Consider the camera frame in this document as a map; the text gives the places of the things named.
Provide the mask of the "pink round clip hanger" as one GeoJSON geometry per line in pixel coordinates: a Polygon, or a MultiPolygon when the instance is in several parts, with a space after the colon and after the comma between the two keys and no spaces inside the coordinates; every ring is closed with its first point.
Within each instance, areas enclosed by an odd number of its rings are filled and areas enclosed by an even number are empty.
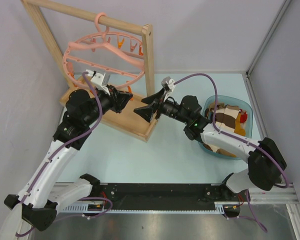
{"type": "Polygon", "coordinates": [[[86,89],[88,85],[75,78],[75,67],[82,71],[101,70],[102,73],[120,75],[126,80],[117,87],[129,90],[146,74],[143,41],[126,30],[113,31],[107,25],[102,30],[99,20],[106,16],[104,12],[95,16],[96,32],[68,42],[62,57],[63,70],[78,88],[86,89]]]}

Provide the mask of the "cream brown striped sock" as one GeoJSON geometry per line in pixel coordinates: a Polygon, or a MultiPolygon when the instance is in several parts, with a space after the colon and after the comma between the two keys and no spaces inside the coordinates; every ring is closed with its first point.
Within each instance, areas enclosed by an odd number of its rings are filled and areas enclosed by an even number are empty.
{"type": "Polygon", "coordinates": [[[238,106],[226,105],[216,110],[215,124],[220,129],[234,133],[235,121],[239,114],[240,108],[238,106]]]}

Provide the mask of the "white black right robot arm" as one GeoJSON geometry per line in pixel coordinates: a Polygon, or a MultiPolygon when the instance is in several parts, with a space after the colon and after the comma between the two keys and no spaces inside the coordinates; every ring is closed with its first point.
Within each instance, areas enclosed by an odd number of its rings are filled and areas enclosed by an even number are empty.
{"type": "Polygon", "coordinates": [[[177,120],[185,125],[183,131],[191,141],[220,147],[247,163],[247,169],[231,173],[223,181],[220,194],[225,200],[232,201],[239,192],[253,187],[270,191],[276,186],[287,164],[272,139],[257,141],[221,130],[201,114],[196,96],[186,95],[176,103],[165,99],[164,93],[161,89],[142,99],[145,106],[135,108],[134,113],[147,122],[161,115],[177,120]]]}

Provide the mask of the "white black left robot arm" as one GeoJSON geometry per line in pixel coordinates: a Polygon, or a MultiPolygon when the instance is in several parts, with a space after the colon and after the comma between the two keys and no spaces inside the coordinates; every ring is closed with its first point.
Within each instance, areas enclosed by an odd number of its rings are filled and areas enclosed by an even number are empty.
{"type": "Polygon", "coordinates": [[[65,104],[66,112],[52,137],[45,158],[26,186],[18,194],[9,194],[4,200],[11,210],[20,205],[21,219],[41,232],[67,206],[86,197],[95,200],[100,196],[100,181],[88,173],[56,195],[51,195],[51,191],[102,116],[108,111],[120,113],[133,97],[132,93],[117,90],[112,85],[107,89],[95,90],[96,97],[91,97],[84,89],[77,89],[69,95],[65,104]]]}

